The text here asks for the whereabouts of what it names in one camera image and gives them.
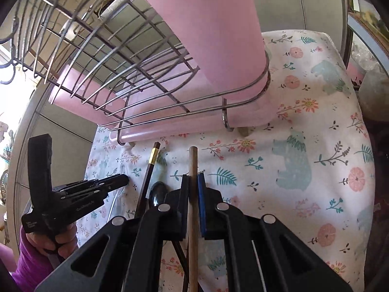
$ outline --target metal wire basket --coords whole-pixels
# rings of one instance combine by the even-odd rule
[[[124,24],[117,20],[120,17],[126,18]],[[9,47],[11,60],[0,65],[0,68],[12,65],[14,73],[10,80],[1,83],[12,82],[16,66],[21,66],[24,71],[33,71],[35,77],[53,83],[71,97],[81,99],[83,104],[92,105],[106,116],[114,116],[114,122],[99,125],[117,124],[110,131],[119,131],[117,136],[120,144],[120,130],[124,128],[216,110],[222,111],[224,125],[231,131],[227,110],[257,100],[270,84],[269,58],[266,55],[266,68],[252,83],[238,89],[180,101],[175,92],[185,88],[200,68],[193,66],[188,51],[146,0],[18,0],[8,18],[11,34],[1,39],[0,43]],[[3,23],[2,31],[6,26],[7,21]],[[172,75],[170,72],[178,66],[180,73]],[[77,84],[67,88],[63,85],[63,79],[60,80],[60,74],[67,75],[71,68],[86,76],[83,78],[80,75]],[[251,99],[228,103],[223,98],[225,94],[253,86],[266,73],[268,79],[265,87]],[[85,95],[89,84],[87,78],[101,85],[92,95]],[[165,83],[175,78],[180,78],[180,84],[168,90]],[[79,94],[82,85],[85,90]],[[131,96],[150,87],[158,88],[161,94],[131,103]],[[117,96],[107,98],[104,104],[97,104],[95,98],[102,89],[109,89]],[[176,111],[177,108],[180,112],[151,118],[146,122],[133,121],[140,114],[125,116],[127,109],[163,96],[170,98],[171,104],[149,109],[142,115],[152,116],[161,110]],[[190,108],[193,102],[215,97],[220,98],[220,104]],[[126,101],[125,107],[112,110],[110,103],[119,98]]]

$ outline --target metal rivet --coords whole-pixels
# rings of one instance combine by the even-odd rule
[[[219,203],[216,208],[218,210],[228,210],[230,208],[230,206],[227,204],[227,203],[224,203],[224,202],[221,202]]]
[[[160,212],[167,212],[168,210],[170,210],[169,204],[162,203],[158,206],[158,211],[160,211]]]
[[[124,217],[116,216],[116,217],[112,218],[111,223],[112,223],[112,225],[120,226],[124,223],[124,221],[125,221]]]
[[[273,215],[271,214],[266,214],[264,217],[263,217],[263,221],[266,223],[266,224],[273,224],[275,223],[276,219]]]

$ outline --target person's arm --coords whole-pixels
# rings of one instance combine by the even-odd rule
[[[69,257],[77,248],[76,232],[77,227],[71,224],[64,233],[55,237],[57,243],[63,244],[58,249],[62,257]],[[34,292],[36,286],[53,271],[44,249],[54,250],[55,245],[47,236],[37,233],[26,235],[21,228],[20,258],[12,277],[22,292]]]

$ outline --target chopstick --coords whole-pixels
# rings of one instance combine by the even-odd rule
[[[161,144],[159,142],[155,142],[154,146],[151,150],[149,164],[147,165],[146,174],[145,174],[145,177],[143,179],[141,193],[139,194],[137,208],[135,210],[134,218],[142,217],[146,211],[146,204],[147,204],[146,194],[147,194],[147,190],[149,188],[150,179],[151,179],[152,171],[154,169],[155,161],[157,160],[159,147],[161,147]]]
[[[197,244],[198,244],[198,191],[197,191],[197,147],[189,148],[189,205],[188,205],[188,251],[189,286],[197,289]]]

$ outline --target table surface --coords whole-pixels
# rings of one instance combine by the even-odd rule
[[[161,150],[150,185],[163,181],[172,190],[188,173],[189,147],[197,146],[198,170],[225,202],[250,216],[274,214],[354,291],[363,291],[375,171],[353,86],[326,34],[286,30],[263,37],[270,54],[269,91],[278,106],[271,123],[249,128],[247,137],[225,130],[183,133],[133,148],[111,144],[108,130],[98,128],[85,178],[127,174],[130,184],[111,217],[130,219],[154,141]],[[107,222],[114,194],[77,222],[79,245]],[[204,291],[227,292],[222,241],[200,240],[199,276]],[[159,290],[181,291],[182,280],[176,253],[165,243]]]

